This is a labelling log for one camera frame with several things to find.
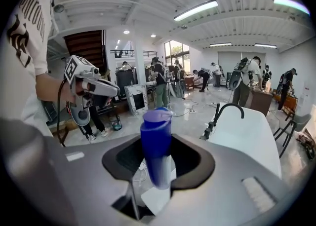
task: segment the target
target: sneaker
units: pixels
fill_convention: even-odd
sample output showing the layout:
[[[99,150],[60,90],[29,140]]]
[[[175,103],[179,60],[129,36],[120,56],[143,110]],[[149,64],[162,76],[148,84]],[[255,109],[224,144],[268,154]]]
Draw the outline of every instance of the sneaker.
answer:
[[[95,140],[97,137],[95,135],[88,135],[89,141]]]
[[[104,129],[103,131],[101,131],[101,137],[106,137],[107,136],[107,130]]]

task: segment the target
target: blue water bottle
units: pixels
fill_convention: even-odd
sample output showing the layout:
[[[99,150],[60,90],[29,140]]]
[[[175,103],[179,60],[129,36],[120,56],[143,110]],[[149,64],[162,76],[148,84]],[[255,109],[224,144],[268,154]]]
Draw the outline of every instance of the blue water bottle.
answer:
[[[158,189],[170,186],[171,166],[167,158],[171,144],[171,113],[159,108],[143,116],[141,140],[149,176]]]

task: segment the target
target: window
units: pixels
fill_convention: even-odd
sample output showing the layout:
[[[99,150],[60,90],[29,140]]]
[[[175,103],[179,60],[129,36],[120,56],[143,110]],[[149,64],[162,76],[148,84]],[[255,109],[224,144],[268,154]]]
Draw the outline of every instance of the window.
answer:
[[[164,50],[166,52],[166,57],[170,56],[170,42],[164,44]]]
[[[166,54],[166,65],[175,66],[175,61],[178,60],[182,65],[186,73],[190,73],[190,48],[177,41],[170,41],[164,44],[164,50]]]

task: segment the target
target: railing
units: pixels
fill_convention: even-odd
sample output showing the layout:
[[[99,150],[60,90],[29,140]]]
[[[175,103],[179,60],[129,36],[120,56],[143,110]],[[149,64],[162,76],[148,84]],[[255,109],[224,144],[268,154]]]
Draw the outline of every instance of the railing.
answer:
[[[134,58],[135,52],[134,50],[110,50],[111,54],[115,55],[115,58]],[[143,51],[143,57],[144,58],[155,58],[157,57],[156,51]]]

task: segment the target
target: fluorescent light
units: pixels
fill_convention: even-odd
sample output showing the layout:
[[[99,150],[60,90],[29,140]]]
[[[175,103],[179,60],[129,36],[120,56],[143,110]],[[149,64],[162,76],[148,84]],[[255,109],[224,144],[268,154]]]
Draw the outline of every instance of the fluorescent light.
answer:
[[[310,15],[309,10],[303,4],[301,4],[297,1],[294,1],[294,0],[273,0],[273,2],[275,4],[280,4],[280,5],[296,8],[296,9]]]
[[[213,8],[213,7],[217,7],[218,6],[218,3],[216,0],[210,0],[210,1],[207,1],[207,2],[204,2],[200,5],[197,5],[185,12],[183,12],[182,14],[176,16],[174,18],[175,21],[177,22],[180,22],[181,20],[191,16],[191,15],[194,15],[194,14],[197,14],[199,12],[202,12],[204,10],[207,10],[207,9],[210,9],[210,8]]]
[[[217,46],[230,46],[232,45],[231,42],[227,42],[227,43],[214,43],[214,44],[210,44],[210,47],[217,47]]]
[[[276,45],[271,45],[271,44],[261,44],[261,43],[256,43],[255,46],[257,47],[267,47],[267,48],[273,48],[276,49],[277,46]]]

